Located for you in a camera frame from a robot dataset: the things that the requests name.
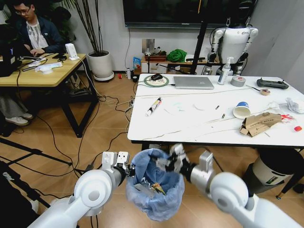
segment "computer mouse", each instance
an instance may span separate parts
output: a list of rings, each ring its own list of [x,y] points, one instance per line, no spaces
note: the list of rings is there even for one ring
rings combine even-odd
[[[162,75],[160,75],[160,74],[152,75],[152,76],[151,76],[151,79],[152,79],[153,81],[160,80],[160,79],[162,79]]]

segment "cardboard box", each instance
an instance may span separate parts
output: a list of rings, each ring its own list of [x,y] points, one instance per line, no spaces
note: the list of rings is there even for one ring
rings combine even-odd
[[[240,132],[253,137],[281,121],[282,117],[280,114],[262,113],[260,115],[253,115],[243,121]]]

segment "wooden floor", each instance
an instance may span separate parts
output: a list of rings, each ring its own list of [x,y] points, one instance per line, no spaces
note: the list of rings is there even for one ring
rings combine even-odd
[[[133,82],[126,77],[119,80],[117,76],[109,83],[96,83],[97,90],[106,96],[118,97],[120,102],[127,102],[130,97],[134,97]],[[80,150],[80,165],[84,169],[97,153],[103,152],[109,146],[109,142],[118,133],[124,132],[127,121],[124,113],[116,111],[110,102],[100,103],[100,109],[96,118],[88,127]],[[71,105],[73,112],[78,120],[82,118],[87,108],[87,104],[79,103]],[[118,108],[125,110],[128,105],[121,105]],[[77,161],[78,148],[81,139],[76,138],[66,117],[59,107],[41,110],[39,116],[46,120],[52,127],[56,137],[58,148],[68,156],[72,157],[74,163]],[[13,133],[8,139],[21,143],[31,148],[37,148],[44,153],[56,156],[68,161],[54,147],[50,129],[39,119],[32,121],[30,126],[24,127],[24,133]],[[141,150],[141,146],[132,144],[126,134],[120,135],[112,144],[110,151],[128,151],[131,158]],[[209,147],[217,158],[218,162],[225,171],[242,176],[247,166],[257,158],[257,152],[251,148],[241,147]],[[187,146],[188,156],[192,162],[198,162],[200,154],[204,148],[198,146]],[[26,153],[0,145],[0,155],[8,159],[15,159]],[[95,167],[101,162],[101,157],[96,160]],[[59,175],[71,170],[71,167],[47,158],[32,156],[20,162],[32,169]],[[45,194],[55,194],[59,197],[72,194],[77,178],[74,173],[63,177],[48,177],[24,169],[18,165],[11,166],[21,174],[22,180],[26,181],[31,187],[43,191]],[[194,186],[185,181],[186,190],[183,195],[182,204],[179,212],[170,220],[156,222],[148,219],[146,214],[140,212],[133,204],[129,203],[125,197],[125,183],[122,184],[113,195],[111,201],[106,204],[99,217],[100,228],[237,228],[241,227],[230,215],[224,214],[216,206],[199,194]],[[275,195],[280,192],[282,186],[260,194],[293,217],[297,222],[304,226],[304,197],[303,194],[296,194],[290,190],[282,200],[277,200]],[[47,202],[54,198],[43,197]],[[81,228],[90,228],[90,219],[82,218],[79,221]]]

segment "trash can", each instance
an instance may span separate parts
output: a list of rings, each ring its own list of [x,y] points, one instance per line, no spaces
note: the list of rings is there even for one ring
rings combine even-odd
[[[243,176],[250,196],[283,184],[301,169],[303,158],[294,149],[261,148],[258,152],[260,156]]]
[[[169,157],[159,149],[148,149],[138,153],[132,160],[132,164],[135,165],[135,177],[127,180],[126,196],[150,219],[165,221],[179,210],[185,183],[181,174],[165,172],[156,167],[155,162],[150,159],[150,155],[158,158]],[[151,196],[145,193],[145,189],[137,190],[134,185],[141,183],[143,178],[151,184],[159,183],[165,195],[156,193]]]

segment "grey pants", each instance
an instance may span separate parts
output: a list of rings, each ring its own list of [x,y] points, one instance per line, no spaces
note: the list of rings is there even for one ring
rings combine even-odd
[[[22,116],[27,111],[27,108],[17,98],[15,93],[0,94],[0,112],[2,112],[6,118]]]

